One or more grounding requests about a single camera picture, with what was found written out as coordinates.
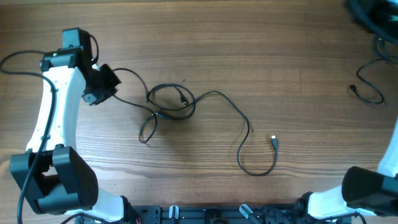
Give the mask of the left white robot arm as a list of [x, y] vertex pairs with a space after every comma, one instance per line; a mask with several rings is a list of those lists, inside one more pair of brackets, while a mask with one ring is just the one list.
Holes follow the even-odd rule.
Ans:
[[100, 189], [95, 172], [76, 151], [80, 101], [98, 105], [116, 93], [120, 82], [108, 65], [97, 65], [94, 42], [85, 30], [65, 29], [62, 47], [44, 54], [35, 131], [25, 153], [11, 157], [10, 171], [21, 189], [20, 202], [36, 214], [134, 223], [138, 215], [127, 198]]

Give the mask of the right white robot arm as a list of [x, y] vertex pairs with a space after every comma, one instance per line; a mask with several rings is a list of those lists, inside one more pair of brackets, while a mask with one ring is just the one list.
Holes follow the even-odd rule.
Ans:
[[311, 193], [305, 211], [312, 218], [336, 220], [358, 213], [367, 216], [397, 216], [397, 125], [376, 171], [349, 168], [341, 185]]

